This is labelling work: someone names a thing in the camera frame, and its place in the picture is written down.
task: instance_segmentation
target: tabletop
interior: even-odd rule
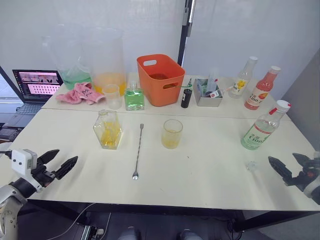
[[[186,75],[183,80],[183,86],[186,86],[192,78],[192,81],[195,78],[201,78],[201,76],[188,76]],[[135,79],[139,83],[138,73],[129,73],[127,80]],[[233,83],[232,78],[230,77],[220,77],[219,86],[221,88],[226,88],[231,86]],[[256,119],[259,116],[266,114],[268,110],[275,104],[275,100],[271,95],[269,95],[260,105],[257,110],[249,110],[244,107],[245,101],[250,96],[254,86],[256,85],[257,80],[253,79],[249,84],[247,89],[245,89],[242,97],[240,99],[233,99],[225,94],[224,99],[222,100],[219,107],[199,107],[197,106],[196,99],[194,94],[191,96],[191,100],[188,108],[181,107],[181,99],[183,94],[183,88],[180,90],[180,95],[178,101],[174,104],[155,107],[151,105],[148,99],[145,97],[144,110],[135,111],[136,114],[155,114],[155,115],[175,115],[175,116],[191,116],[191,117],[216,117],[216,118],[241,118],[241,119]],[[60,89],[55,93],[65,94],[68,92],[68,89],[63,84]],[[108,109],[107,102],[105,99],[102,99],[100,102],[93,105],[88,105],[84,101],[80,104],[69,104],[56,100],[55,96],[51,97],[46,104],[42,107],[45,109],[64,109],[64,110],[82,110],[82,111],[100,111],[101,109]],[[126,113],[126,107],[124,100],[122,101],[122,107],[116,110],[119,113]],[[282,118],[283,121],[290,121],[290,118],[285,115]]]
[[[215,209],[319,211],[320,207],[297,187],[285,186],[271,168],[268,156],[280,159],[292,175],[301,171],[292,153],[312,156],[313,147],[291,121],[279,128],[257,150],[245,149],[241,137],[254,119],[118,113],[123,130],[117,150],[102,149],[93,131],[96,111],[41,109],[12,143],[11,149],[30,149],[39,156],[60,149],[47,164],[56,170],[78,156],[75,167],[31,198]],[[167,119],[183,124],[176,149],[161,144]],[[133,180],[139,157],[139,179]],[[256,161],[256,171],[246,163]],[[0,185],[17,179],[6,156],[0,159]]]

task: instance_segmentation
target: laptop screen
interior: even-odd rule
[[[26,102],[46,102],[61,85],[57,72],[13,71]]]

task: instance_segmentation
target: white cable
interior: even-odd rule
[[[100,237],[101,240],[102,240],[102,239],[105,237],[105,235],[106,235],[106,232],[107,232],[108,226],[109,226],[109,222],[110,222],[110,218],[111,218],[111,212],[109,213],[109,217],[108,217],[108,221],[107,221],[107,223],[106,223],[105,229],[104,229],[104,233],[103,233],[102,237]]]
[[[48,238],[48,239],[46,239],[46,240],[56,239],[56,238],[61,237],[62,235],[65,235],[65,234],[72,228],[72,226],[76,223],[76,221],[78,220],[78,218],[80,218],[81,214],[83,214],[85,210],[87,210],[89,207],[91,207],[91,206],[94,205],[94,204],[96,204],[96,203],[91,203],[89,206],[87,206],[85,209],[83,209],[82,212],[79,213],[79,215],[78,215],[78,216],[76,217],[76,219],[73,221],[73,223],[71,224],[71,226],[70,226],[65,232],[61,233],[61,234],[58,235],[58,236],[54,236],[54,237]]]

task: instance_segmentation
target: laptop keyboard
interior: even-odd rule
[[[30,104],[30,103],[25,103],[23,104],[22,107],[20,107],[16,113],[17,114],[30,114],[30,115],[35,115],[40,109],[42,105],[41,104]]]

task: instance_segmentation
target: black table leg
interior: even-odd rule
[[[80,213],[69,207],[66,207],[58,201],[28,199],[28,203],[72,221],[75,221]],[[86,212],[84,212],[83,214],[81,214],[81,216],[77,219],[76,222],[82,225],[86,225],[86,221]]]
[[[319,211],[269,211],[244,221],[236,221],[233,223],[232,227],[235,232],[245,232],[303,218],[317,213],[319,213]]]

